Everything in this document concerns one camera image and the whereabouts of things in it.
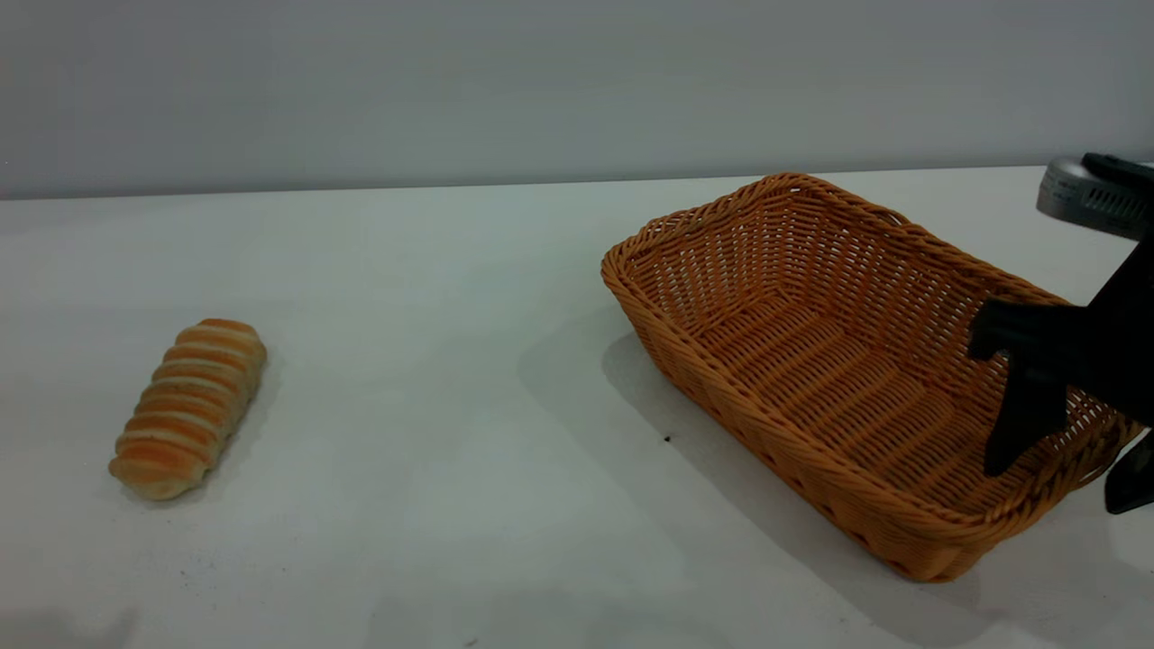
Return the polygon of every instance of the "white table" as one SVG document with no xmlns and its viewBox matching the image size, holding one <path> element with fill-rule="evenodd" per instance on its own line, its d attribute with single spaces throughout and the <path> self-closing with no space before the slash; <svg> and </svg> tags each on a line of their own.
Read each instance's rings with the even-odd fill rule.
<svg viewBox="0 0 1154 649">
<path fill-rule="evenodd" d="M 825 178 L 1087 300 L 1131 244 L 1036 214 L 1041 174 Z M 0 646 L 1149 646 L 1154 508 L 1095 484 L 911 583 L 660 378 L 601 255 L 748 180 L 0 203 Z M 209 315 L 263 391 L 142 502 L 113 440 Z"/>
</svg>

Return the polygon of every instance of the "wicker basket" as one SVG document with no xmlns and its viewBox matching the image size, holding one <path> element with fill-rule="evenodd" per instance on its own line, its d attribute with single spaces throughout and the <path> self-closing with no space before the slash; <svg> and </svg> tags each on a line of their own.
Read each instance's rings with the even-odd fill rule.
<svg viewBox="0 0 1154 649">
<path fill-rule="evenodd" d="M 661 372 L 893 569 L 950 581 L 1140 432 L 1079 390 L 1070 427 L 982 473 L 1005 361 L 988 297 L 1062 300 L 827 182 L 781 174 L 646 225 L 601 266 Z"/>
</svg>

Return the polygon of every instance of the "basket rim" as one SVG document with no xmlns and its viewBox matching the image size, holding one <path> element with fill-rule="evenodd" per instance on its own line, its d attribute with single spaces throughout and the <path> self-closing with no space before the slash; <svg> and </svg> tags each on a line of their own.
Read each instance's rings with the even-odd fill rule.
<svg viewBox="0 0 1154 649">
<path fill-rule="evenodd" d="M 733 218 L 745 206 L 764 195 L 766 192 L 780 192 L 781 187 L 789 187 L 789 192 L 809 191 L 812 195 L 820 196 L 840 210 L 849 210 L 861 218 L 869 226 L 896 238 L 901 238 L 906 243 L 913 244 L 931 259 L 939 259 L 943 254 L 960 256 L 973 264 L 973 273 L 965 276 L 975 279 L 994 281 L 998 284 L 1001 294 L 1018 299 L 1044 300 L 1054 304 L 1066 304 L 1062 298 L 1044 291 L 1034 284 L 1004 270 L 994 267 L 956 246 L 934 237 L 929 231 L 920 225 L 911 223 L 901 214 L 874 204 L 846 189 L 842 189 L 829 181 L 802 173 L 780 173 L 767 176 L 758 181 L 749 184 L 732 194 L 717 199 L 698 208 L 680 210 L 666 217 L 647 223 L 642 230 L 617 244 L 601 261 L 601 276 L 606 285 L 620 299 L 629 299 L 643 307 L 667 333 L 677 338 L 687 349 L 691 350 L 699 360 L 712 372 L 717 379 L 736 396 L 755 405 L 758 423 L 782 434 L 777 435 L 779 443 L 788 442 L 790 452 L 800 457 L 820 453 L 823 458 L 838 467 L 839 471 L 823 469 L 820 464 L 808 463 L 810 467 L 822 471 L 827 476 L 838 476 L 848 479 L 857 495 L 872 505 L 897 514 L 907 524 L 915 529 L 924 529 L 926 523 L 932 517 L 932 524 L 938 528 L 943 523 L 952 528 L 951 537 L 958 538 L 989 538 L 991 528 L 1001 531 L 999 537 L 1011 536 L 1029 527 L 1046 510 L 1052 507 L 1062 497 L 1070 491 L 1085 486 L 1099 475 L 1101 475 L 1112 462 L 1124 441 L 1134 437 L 1140 426 L 1126 422 L 1122 417 L 1115 417 L 1107 426 L 1108 431 L 1118 431 L 1118 442 L 1115 435 L 1106 434 L 1100 440 L 1087 441 L 1085 447 L 1072 453 L 1065 461 L 1051 462 L 1046 469 L 1022 484 L 1010 497 L 999 505 L 980 514 L 967 514 L 951 509 L 939 502 L 928 500 L 917 494 L 899 490 L 889 482 L 874 476 L 862 467 L 842 457 L 835 449 L 804 432 L 789 418 L 780 413 L 771 404 L 750 393 L 750 390 L 737 380 L 733 373 L 721 365 L 713 355 L 709 353 L 687 330 L 674 322 L 667 313 L 653 304 L 649 297 L 632 282 L 627 271 L 627 261 L 638 254 L 651 252 L 662 244 L 684 237 L 707 225 L 719 221 Z"/>
</svg>

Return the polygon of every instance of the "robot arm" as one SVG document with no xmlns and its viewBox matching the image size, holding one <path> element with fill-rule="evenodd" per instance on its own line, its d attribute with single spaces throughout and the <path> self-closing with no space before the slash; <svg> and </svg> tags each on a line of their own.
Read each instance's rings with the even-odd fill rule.
<svg viewBox="0 0 1154 649">
<path fill-rule="evenodd" d="M 1154 169 L 1087 154 L 1051 163 L 1039 193 L 1043 214 L 1138 240 L 1088 306 L 989 300 L 971 324 L 969 355 L 1002 352 L 1010 372 L 986 446 L 986 472 L 1006 471 L 1066 425 L 1066 386 L 1144 424 L 1154 423 Z M 1110 470 L 1107 509 L 1154 502 L 1154 435 Z"/>
</svg>

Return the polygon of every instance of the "bread roll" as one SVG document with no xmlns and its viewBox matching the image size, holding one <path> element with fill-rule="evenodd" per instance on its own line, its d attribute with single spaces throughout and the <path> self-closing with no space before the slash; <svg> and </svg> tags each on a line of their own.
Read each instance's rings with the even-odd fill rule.
<svg viewBox="0 0 1154 649">
<path fill-rule="evenodd" d="M 149 500 L 200 485 L 256 394 L 265 356 L 241 322 L 209 319 L 181 331 L 117 438 L 108 472 Z"/>
</svg>

